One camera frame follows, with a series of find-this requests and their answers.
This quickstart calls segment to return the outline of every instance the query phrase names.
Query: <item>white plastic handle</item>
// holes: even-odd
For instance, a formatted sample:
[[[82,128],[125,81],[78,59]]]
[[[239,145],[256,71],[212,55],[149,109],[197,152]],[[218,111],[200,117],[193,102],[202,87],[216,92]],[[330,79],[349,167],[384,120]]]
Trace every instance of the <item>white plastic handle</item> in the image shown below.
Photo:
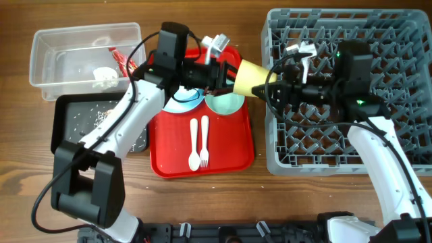
[[[207,135],[209,133],[209,117],[204,115],[201,118],[201,134],[202,134],[202,147],[207,149]]]
[[[192,141],[192,152],[196,152],[196,139],[198,136],[198,120],[193,118],[190,120],[190,139]]]

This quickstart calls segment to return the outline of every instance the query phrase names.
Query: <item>wooden table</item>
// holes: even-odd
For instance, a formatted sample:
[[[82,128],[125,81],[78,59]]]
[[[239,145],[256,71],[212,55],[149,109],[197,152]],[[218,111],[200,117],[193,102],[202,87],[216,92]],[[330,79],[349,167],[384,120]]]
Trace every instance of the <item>wooden table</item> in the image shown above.
[[[60,0],[38,2],[54,3]],[[275,7],[423,9],[432,16],[432,1],[170,1],[142,3],[27,4],[0,1],[0,242],[75,242],[76,232],[46,235],[30,222],[36,196],[51,179],[49,150],[54,103],[28,83],[29,56],[34,33],[40,29],[138,22],[143,36],[163,21],[188,25],[198,36],[227,34],[242,56],[261,64],[262,30],[267,12]],[[155,40],[148,49],[154,49]],[[265,104],[248,99],[256,159],[243,172],[179,180],[158,178],[149,152],[124,161],[125,206],[144,222],[314,219],[317,213],[351,211],[382,224],[381,209],[367,175],[277,177],[266,168]],[[432,178],[421,178],[429,191]],[[50,228],[78,221],[54,211],[44,199],[39,221]]]

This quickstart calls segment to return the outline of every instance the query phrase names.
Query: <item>light blue plate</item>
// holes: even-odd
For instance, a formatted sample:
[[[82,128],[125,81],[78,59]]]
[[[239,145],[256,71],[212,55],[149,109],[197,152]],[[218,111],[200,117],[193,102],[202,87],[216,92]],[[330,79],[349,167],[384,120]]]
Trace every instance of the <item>light blue plate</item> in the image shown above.
[[[183,86],[179,87],[179,90],[174,94],[175,98],[179,101],[188,101],[186,103],[179,103],[173,99],[170,99],[166,106],[163,108],[164,111],[174,114],[185,113],[195,109],[204,99],[203,90],[186,90]]]

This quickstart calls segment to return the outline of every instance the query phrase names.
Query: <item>black tray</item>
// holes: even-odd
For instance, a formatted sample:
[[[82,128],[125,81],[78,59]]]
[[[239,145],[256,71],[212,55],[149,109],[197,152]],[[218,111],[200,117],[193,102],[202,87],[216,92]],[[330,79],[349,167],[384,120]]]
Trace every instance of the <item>black tray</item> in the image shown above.
[[[55,153],[63,140],[79,142],[105,120],[107,111],[114,109],[123,96],[124,92],[60,96],[55,102],[51,152]],[[148,144],[145,128],[129,152],[142,152]]]

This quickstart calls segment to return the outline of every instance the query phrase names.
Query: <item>green bowl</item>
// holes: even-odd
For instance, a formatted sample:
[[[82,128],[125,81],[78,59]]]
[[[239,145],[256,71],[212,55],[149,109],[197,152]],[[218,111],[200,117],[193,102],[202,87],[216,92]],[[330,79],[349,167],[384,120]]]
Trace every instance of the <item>green bowl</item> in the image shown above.
[[[216,114],[231,115],[243,106],[244,96],[230,93],[214,97],[208,94],[205,96],[205,103]]]

